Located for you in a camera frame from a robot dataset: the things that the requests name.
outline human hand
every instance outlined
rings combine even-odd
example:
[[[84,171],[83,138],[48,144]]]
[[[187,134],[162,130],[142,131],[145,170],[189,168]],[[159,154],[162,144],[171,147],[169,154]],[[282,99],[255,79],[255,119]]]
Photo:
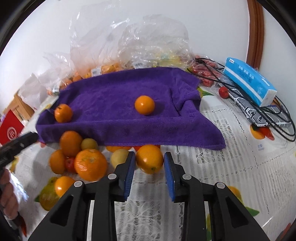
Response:
[[[15,219],[18,215],[18,202],[15,194],[13,193],[13,185],[9,182],[10,173],[4,169],[4,173],[0,179],[0,185],[4,187],[0,197],[0,204],[3,206],[4,214],[10,218]]]

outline white sticker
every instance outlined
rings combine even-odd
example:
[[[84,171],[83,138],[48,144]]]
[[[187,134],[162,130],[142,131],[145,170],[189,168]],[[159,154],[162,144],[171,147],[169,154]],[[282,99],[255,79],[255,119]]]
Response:
[[[143,65],[143,63],[133,64],[133,68],[134,69],[143,69],[144,68],[144,65]]]
[[[96,69],[92,69],[91,70],[91,76],[92,77],[95,77],[95,76],[99,76],[99,75],[101,75],[102,73],[101,73],[101,68],[96,68]]]

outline red packet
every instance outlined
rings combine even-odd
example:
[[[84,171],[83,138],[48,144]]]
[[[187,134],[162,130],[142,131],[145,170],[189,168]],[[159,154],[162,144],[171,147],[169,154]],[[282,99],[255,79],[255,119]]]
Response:
[[[5,143],[15,139],[21,133],[23,128],[24,125],[10,110],[0,126],[0,143],[4,145]]]

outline metal rivet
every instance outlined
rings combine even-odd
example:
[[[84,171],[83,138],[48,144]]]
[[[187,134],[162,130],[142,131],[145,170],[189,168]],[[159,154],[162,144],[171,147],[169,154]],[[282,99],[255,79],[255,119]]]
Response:
[[[224,183],[217,183],[217,188],[224,189],[225,184]]]
[[[184,174],[184,175],[182,176],[182,178],[183,178],[184,180],[190,180],[190,179],[191,179],[191,175],[189,175],[189,174]]]
[[[76,181],[74,182],[74,187],[78,188],[82,186],[82,181]]]
[[[117,178],[117,176],[116,176],[115,173],[111,173],[111,174],[108,175],[108,178],[109,178],[110,180],[113,180],[113,179]]]

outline purple cloth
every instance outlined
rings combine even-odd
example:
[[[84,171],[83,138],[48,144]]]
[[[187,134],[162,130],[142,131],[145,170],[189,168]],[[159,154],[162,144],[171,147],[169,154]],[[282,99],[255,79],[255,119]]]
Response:
[[[68,130],[99,145],[181,145],[221,150],[221,132],[199,112],[199,79],[176,68],[126,70],[80,80],[60,93],[51,109],[41,113],[36,129],[44,143],[59,142]],[[150,96],[155,110],[139,114],[135,100]],[[53,110],[68,104],[69,123],[57,123]]]

